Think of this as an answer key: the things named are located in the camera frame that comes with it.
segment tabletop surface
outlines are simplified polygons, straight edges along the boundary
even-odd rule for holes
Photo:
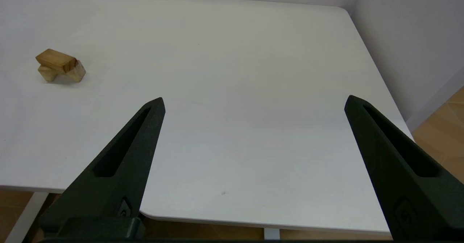
[[[35,56],[75,56],[46,83]],[[243,0],[0,0],[0,186],[63,191],[147,101],[152,218],[388,232],[343,111],[408,132],[349,15]]]

